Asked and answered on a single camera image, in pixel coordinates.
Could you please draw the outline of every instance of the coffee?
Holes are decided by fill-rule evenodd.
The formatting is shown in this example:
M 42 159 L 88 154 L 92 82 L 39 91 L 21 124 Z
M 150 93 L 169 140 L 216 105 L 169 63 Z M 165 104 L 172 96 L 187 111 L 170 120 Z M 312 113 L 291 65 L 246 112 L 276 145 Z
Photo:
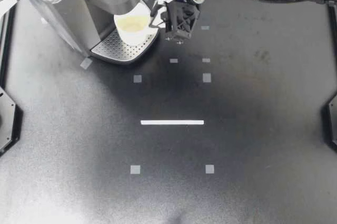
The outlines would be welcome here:
M 139 32 L 150 22 L 149 16 L 128 16 L 117 21 L 120 29 L 126 32 Z

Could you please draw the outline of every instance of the white tape strip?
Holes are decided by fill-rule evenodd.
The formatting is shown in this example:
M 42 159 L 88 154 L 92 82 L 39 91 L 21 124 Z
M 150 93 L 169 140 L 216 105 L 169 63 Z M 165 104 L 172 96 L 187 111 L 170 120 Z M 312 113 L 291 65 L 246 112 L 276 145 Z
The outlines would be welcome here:
M 92 64 L 92 60 L 89 58 L 85 58 L 83 62 L 81 63 L 81 67 L 84 68 L 85 70 L 88 69 L 88 67 Z
M 141 125 L 204 125 L 203 120 L 141 120 Z

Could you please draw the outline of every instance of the black metal frame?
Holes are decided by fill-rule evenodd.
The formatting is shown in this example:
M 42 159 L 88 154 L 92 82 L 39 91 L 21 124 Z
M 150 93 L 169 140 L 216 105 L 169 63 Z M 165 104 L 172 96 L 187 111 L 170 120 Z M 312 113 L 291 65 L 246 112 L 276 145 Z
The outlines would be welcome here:
M 0 156 L 19 139 L 23 115 L 22 110 L 4 91 L 14 17 L 15 7 L 10 9 L 0 20 L 0 107 L 2 107 L 0 110 L 0 128 L 2 126 L 8 126 L 8 130 L 11 131 L 10 136 L 7 131 L 0 131 L 0 142 L 1 139 L 7 141 L 5 146 L 0 145 Z

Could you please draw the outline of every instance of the black mat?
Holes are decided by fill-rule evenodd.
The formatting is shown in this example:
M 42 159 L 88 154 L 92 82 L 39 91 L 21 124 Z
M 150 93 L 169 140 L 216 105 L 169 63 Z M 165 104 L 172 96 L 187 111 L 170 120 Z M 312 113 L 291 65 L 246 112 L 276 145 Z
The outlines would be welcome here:
M 7 91 L 25 116 L 0 158 L 0 223 L 336 223 L 325 6 L 207 0 L 191 41 L 88 70 L 40 18 L 19 5 Z M 205 125 L 140 124 L 185 119 Z

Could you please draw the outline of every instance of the drip tray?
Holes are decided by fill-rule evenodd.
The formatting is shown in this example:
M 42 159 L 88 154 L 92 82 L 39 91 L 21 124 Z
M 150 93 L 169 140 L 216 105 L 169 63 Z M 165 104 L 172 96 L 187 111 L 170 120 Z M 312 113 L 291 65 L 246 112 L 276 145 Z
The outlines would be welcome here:
M 138 46 L 125 44 L 117 30 L 114 30 L 108 37 L 95 46 L 91 52 L 95 57 L 118 64 L 129 64 L 139 59 L 146 50 L 153 44 L 159 31 L 154 35 L 148 35 L 146 41 Z

